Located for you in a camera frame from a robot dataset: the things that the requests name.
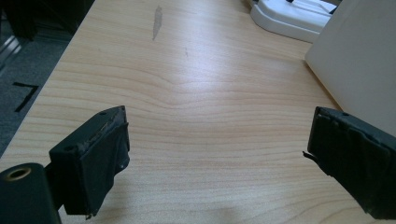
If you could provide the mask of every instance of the gray carpet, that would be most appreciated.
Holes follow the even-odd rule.
[[[12,35],[12,32],[9,31],[7,22],[2,21],[0,43],[3,51],[5,43],[10,40],[8,35]],[[71,37],[68,33],[53,27],[39,27],[34,41],[17,38],[20,50],[14,50],[16,53],[7,57],[0,57],[0,157]]]

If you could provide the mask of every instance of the wood grain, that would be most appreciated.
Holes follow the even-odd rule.
[[[153,40],[157,8],[162,26]],[[132,158],[91,220],[64,223],[371,223],[304,159],[315,106],[337,107],[310,44],[258,27],[245,0],[97,0],[0,169],[126,105]]]

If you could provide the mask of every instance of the white device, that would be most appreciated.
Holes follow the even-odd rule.
[[[259,0],[250,16],[265,30],[312,43],[334,9],[335,5],[319,0]]]
[[[395,9],[395,0],[344,0],[305,55],[344,111],[393,136]]]

